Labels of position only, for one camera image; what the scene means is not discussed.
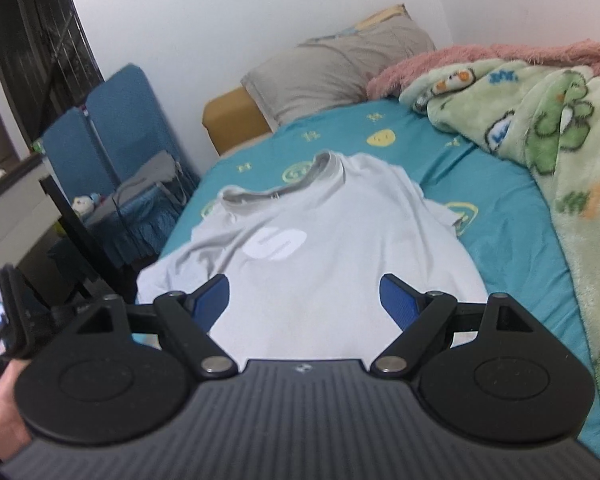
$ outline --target pink fluffy blanket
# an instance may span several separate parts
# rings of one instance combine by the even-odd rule
[[[368,83],[366,96],[370,100],[381,99],[395,91],[401,92],[422,74],[440,66],[495,57],[551,66],[589,65],[595,75],[600,75],[600,43],[597,41],[585,40],[550,47],[497,43],[490,46],[452,45],[390,66]]]

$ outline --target window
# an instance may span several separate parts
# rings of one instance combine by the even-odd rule
[[[0,0],[0,78],[27,143],[102,81],[72,0]]]

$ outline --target blanket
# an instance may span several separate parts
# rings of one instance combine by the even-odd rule
[[[469,44],[452,45],[441,50],[425,52],[388,67],[366,86],[369,99],[398,95],[422,74],[453,63],[467,63],[479,59],[521,59],[532,65],[549,66],[587,65],[594,75],[600,75],[600,43],[585,40],[566,46],[538,47],[522,44]]]
[[[600,390],[600,76],[591,66],[485,59],[432,70],[400,102],[532,173],[571,269]]]

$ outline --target brown headboard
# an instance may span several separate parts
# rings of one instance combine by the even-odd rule
[[[202,113],[202,124],[220,155],[271,131],[242,86],[209,101]]]

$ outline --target green fleece blanket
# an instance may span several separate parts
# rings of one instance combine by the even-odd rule
[[[400,102],[532,173],[571,269],[600,389],[600,77],[587,66],[488,59],[432,70]]]

